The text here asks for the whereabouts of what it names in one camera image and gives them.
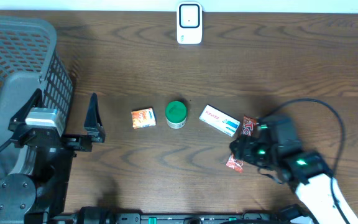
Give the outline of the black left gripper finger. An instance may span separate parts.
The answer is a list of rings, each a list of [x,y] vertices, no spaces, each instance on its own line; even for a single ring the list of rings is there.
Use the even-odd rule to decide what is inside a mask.
[[[42,90],[36,89],[29,100],[12,116],[9,122],[8,130],[15,131],[17,127],[25,124],[25,119],[32,108],[42,107]]]
[[[84,129],[91,140],[96,143],[104,143],[106,133],[99,115],[98,96],[96,93],[91,95],[89,107],[86,114]]]

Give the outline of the red Top chocolate bar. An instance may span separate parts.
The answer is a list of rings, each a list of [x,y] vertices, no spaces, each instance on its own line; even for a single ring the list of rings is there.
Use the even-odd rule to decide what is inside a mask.
[[[240,135],[241,136],[242,135],[251,136],[252,133],[254,132],[254,128],[255,128],[256,124],[257,124],[257,121],[255,119],[244,115]],[[231,154],[226,162],[226,166],[230,169],[233,169],[234,171],[236,171],[238,173],[242,173],[244,161],[235,159],[234,155]]]

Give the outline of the white Panadol medicine box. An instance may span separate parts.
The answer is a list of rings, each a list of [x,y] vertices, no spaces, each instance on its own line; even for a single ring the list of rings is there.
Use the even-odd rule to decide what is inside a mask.
[[[199,119],[230,137],[233,137],[240,126],[240,121],[210,105],[206,105]]]

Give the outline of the orange snack packet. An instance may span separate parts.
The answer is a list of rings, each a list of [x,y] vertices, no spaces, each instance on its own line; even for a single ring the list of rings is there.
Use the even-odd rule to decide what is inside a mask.
[[[132,115],[132,127],[134,129],[146,128],[156,125],[154,110],[152,108],[132,111],[131,115]]]

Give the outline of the green lid jar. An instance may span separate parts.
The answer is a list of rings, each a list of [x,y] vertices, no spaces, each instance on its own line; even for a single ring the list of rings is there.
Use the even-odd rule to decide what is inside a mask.
[[[165,117],[171,128],[180,129],[186,124],[187,108],[180,101],[172,101],[165,109]]]

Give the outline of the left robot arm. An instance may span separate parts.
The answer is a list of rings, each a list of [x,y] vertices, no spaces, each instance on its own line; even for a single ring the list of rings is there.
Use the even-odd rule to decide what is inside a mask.
[[[43,106],[41,89],[10,119],[13,135],[0,150],[27,146],[38,158],[31,174],[9,174],[0,180],[0,223],[48,223],[63,213],[73,158],[106,137],[97,94],[89,101],[86,134],[65,134],[63,120],[60,110]]]

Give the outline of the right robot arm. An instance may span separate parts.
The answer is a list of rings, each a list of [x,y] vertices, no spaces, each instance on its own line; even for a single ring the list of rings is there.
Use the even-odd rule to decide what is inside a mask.
[[[259,174],[288,185],[317,223],[358,223],[334,171],[317,151],[306,151],[291,118],[244,117],[239,137],[230,143],[233,158],[256,166]]]

